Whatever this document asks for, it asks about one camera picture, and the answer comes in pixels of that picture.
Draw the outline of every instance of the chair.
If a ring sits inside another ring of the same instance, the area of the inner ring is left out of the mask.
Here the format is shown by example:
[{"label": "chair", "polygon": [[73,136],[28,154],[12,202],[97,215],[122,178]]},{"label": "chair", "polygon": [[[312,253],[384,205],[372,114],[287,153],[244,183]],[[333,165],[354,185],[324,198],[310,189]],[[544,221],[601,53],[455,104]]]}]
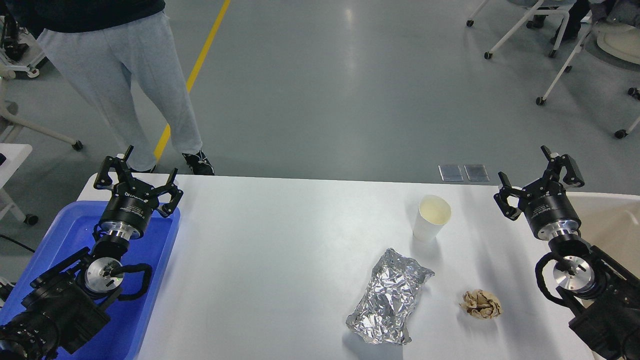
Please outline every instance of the chair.
[{"label": "chair", "polygon": [[0,165],[0,219],[11,212],[16,219],[25,224],[34,225],[38,222],[38,217],[34,214],[25,215],[3,188],[4,184],[29,156],[31,150],[31,146],[26,144],[0,143],[0,154],[6,158],[6,161]]},{"label": "chair", "polygon": [[[4,65],[0,65],[0,104],[2,105],[5,104],[7,81],[11,79],[15,79],[15,72],[13,70],[7,69],[7,67],[5,67]],[[34,124],[20,117],[17,117],[14,114],[15,112],[17,112],[16,108],[11,111],[11,109],[8,109],[6,106],[0,106],[0,129],[2,129],[3,131],[3,134],[1,134],[0,136],[4,136],[5,130],[8,131],[8,134],[4,138],[3,142],[12,143],[18,136],[20,131],[23,128],[27,127],[44,135],[56,138],[62,142],[69,143],[75,151],[80,151],[83,148],[80,140],[70,138],[67,135],[57,133],[53,130],[47,129],[44,126]]]},{"label": "chair", "polygon": [[[502,37],[502,39],[500,39],[500,41],[498,41],[498,43],[491,48],[491,50],[484,53],[484,58],[487,60],[491,59],[493,57],[493,54],[500,48],[500,46],[502,46],[504,42],[506,42],[513,35],[513,33],[515,33],[516,30],[518,30],[518,28],[525,22],[529,21],[527,23],[527,27],[530,28],[532,24],[531,20],[533,19],[534,15],[562,15],[563,21],[562,21],[562,24],[560,25],[560,30],[558,32],[558,36],[554,44],[554,48],[549,53],[550,58],[555,58],[556,51],[560,47],[560,42],[562,41],[564,31],[566,30],[567,22],[569,21],[569,11],[560,10],[560,9],[540,10],[540,8],[573,5],[575,3],[575,0],[508,0],[508,1],[515,5],[523,6],[528,10],[525,12],[524,16],[518,22],[516,22],[516,24]],[[480,6],[473,12],[473,14],[471,14],[471,16],[467,20],[468,27],[471,27],[474,25],[474,17],[476,17],[476,15],[480,12],[480,10],[482,10],[482,8],[484,8],[484,6],[488,2],[489,0],[483,0]]]},{"label": "chair", "polygon": [[[640,64],[640,29],[637,29],[633,26],[620,24],[620,23],[598,23],[594,27],[589,27],[588,31],[582,34],[578,43],[573,48],[573,51],[564,62],[564,65],[557,73],[556,78],[551,82],[551,85],[545,92],[545,95],[536,99],[537,105],[544,105],[547,101],[547,97],[551,90],[553,90],[554,86],[565,72],[569,72],[572,69],[572,66],[569,65],[573,58],[579,54],[584,48],[584,44],[587,39],[593,33],[597,34],[596,42],[598,46],[606,51],[607,53],[620,58],[622,60]],[[627,92],[629,95],[635,97],[640,100],[640,92],[637,88],[630,88]],[[640,123],[640,117],[634,121],[634,123],[628,127],[627,129],[621,129],[614,133],[614,136],[618,139],[622,139],[629,135],[633,131],[633,129]]]}]

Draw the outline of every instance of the gray sweatpants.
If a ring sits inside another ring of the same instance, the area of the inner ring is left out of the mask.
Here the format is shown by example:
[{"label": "gray sweatpants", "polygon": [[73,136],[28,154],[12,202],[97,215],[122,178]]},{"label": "gray sweatpants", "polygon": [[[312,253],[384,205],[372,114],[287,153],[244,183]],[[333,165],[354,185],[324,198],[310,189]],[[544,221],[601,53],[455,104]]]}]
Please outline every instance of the gray sweatpants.
[{"label": "gray sweatpants", "polygon": [[196,154],[202,148],[164,12],[86,33],[45,30],[38,43],[62,76],[102,115],[119,146],[134,146],[128,161],[132,168],[148,170],[156,164],[134,109],[132,76],[169,123],[175,149]]}]

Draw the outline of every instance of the cable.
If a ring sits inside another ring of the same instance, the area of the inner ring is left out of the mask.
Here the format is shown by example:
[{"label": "cable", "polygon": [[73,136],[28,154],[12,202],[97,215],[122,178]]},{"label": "cable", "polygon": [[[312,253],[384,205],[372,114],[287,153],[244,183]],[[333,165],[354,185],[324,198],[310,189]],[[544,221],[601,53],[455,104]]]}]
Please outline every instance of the cable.
[{"label": "cable", "polygon": [[542,269],[544,269],[545,265],[547,265],[547,263],[551,260],[558,260],[558,256],[553,252],[549,252],[548,254],[544,255],[536,264],[536,282],[538,283],[538,289],[540,289],[542,295],[544,295],[549,301],[555,302],[556,304],[564,307],[569,307],[564,302],[564,299],[560,299],[551,295],[551,292],[549,292],[549,290],[547,289],[547,285],[545,284],[545,278],[542,276]]},{"label": "cable", "polygon": [[10,242],[12,242],[12,243],[14,243],[14,244],[16,244],[16,245],[18,245],[20,247],[24,247],[25,249],[27,249],[27,250],[29,250],[31,252],[36,252],[35,250],[33,250],[32,248],[28,247],[27,245],[25,245],[25,244],[23,244],[23,243],[21,243],[19,241],[16,241],[14,239],[11,239],[9,236],[5,236],[5,235],[0,234],[0,238],[7,239]]},{"label": "cable", "polygon": [[136,272],[144,272],[142,275],[142,286],[140,290],[138,290],[135,294],[126,294],[118,296],[118,300],[120,301],[131,301],[136,300],[142,295],[146,294],[149,290],[149,284],[151,283],[151,275],[153,268],[149,264],[137,264],[137,265],[124,265],[124,266],[116,266],[111,269],[111,276],[116,277],[122,274],[132,274]]},{"label": "cable", "polygon": [[102,230],[100,224],[95,224],[95,226],[93,227],[92,235],[95,242],[98,242],[98,240],[100,240],[100,238],[103,237],[106,233],[107,232],[105,230]]}]

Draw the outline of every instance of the yellow floor line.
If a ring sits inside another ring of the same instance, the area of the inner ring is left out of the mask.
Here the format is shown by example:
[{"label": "yellow floor line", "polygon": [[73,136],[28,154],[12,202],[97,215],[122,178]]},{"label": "yellow floor line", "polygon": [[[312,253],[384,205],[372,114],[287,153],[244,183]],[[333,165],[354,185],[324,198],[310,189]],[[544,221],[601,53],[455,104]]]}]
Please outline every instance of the yellow floor line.
[{"label": "yellow floor line", "polygon": [[[220,13],[218,13],[218,17],[216,18],[216,22],[213,23],[213,27],[209,32],[209,36],[207,40],[204,42],[204,46],[200,51],[200,55],[196,60],[193,69],[191,70],[191,75],[189,75],[189,79],[187,79],[187,92],[191,92],[191,88],[193,88],[193,83],[196,82],[196,78],[198,77],[198,73],[202,68],[202,64],[204,63],[207,54],[209,53],[209,48],[213,43],[213,39],[216,37],[216,33],[218,32],[218,28],[220,27],[220,23],[222,19],[225,17],[225,13],[227,12],[227,8],[229,7],[229,3],[231,0],[225,0],[225,3],[222,4],[222,8],[220,9]],[[160,140],[158,140],[158,144],[156,145],[156,149],[154,151],[154,155],[156,156],[156,160],[160,161],[160,157],[162,157],[162,153],[164,152],[164,148],[166,147],[166,143],[169,141],[169,137],[171,137],[171,129],[169,125],[164,127],[164,131],[160,136]]]}]

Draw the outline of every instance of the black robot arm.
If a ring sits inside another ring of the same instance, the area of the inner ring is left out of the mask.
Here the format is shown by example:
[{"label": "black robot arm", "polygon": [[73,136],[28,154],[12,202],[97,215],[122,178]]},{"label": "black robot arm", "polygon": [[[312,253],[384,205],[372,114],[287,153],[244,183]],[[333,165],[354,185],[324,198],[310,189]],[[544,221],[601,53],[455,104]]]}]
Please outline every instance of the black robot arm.
[{"label": "black robot arm", "polygon": [[[542,294],[556,304],[569,308],[575,318],[569,328],[593,351],[607,360],[624,357],[640,359],[640,281],[612,257],[583,240],[580,218],[560,183],[566,169],[566,186],[584,185],[578,166],[567,154],[552,154],[542,147],[548,165],[541,178],[516,189],[500,172],[502,186],[494,199],[502,214],[516,220],[525,214],[533,235],[548,241],[551,252],[536,264],[535,274]],[[518,199],[518,206],[508,198]],[[547,289],[542,270],[555,262],[555,297]],[[581,301],[593,303],[585,307]]]},{"label": "black robot arm", "polygon": [[[93,249],[77,251],[31,282],[34,290],[22,301],[26,310],[0,325],[0,359],[54,359],[59,347],[73,354],[111,320],[106,309],[114,301],[146,294],[152,267],[120,260],[129,241],[144,235],[154,210],[163,217],[175,211],[182,190],[173,183],[177,169],[158,188],[133,177],[126,164],[131,151],[124,159],[108,156],[96,177],[94,187],[111,190],[111,199],[95,226]],[[116,184],[109,170],[118,174]],[[166,193],[171,200],[160,206],[158,197]],[[122,294],[124,275],[134,272],[143,272],[140,289]]]}]

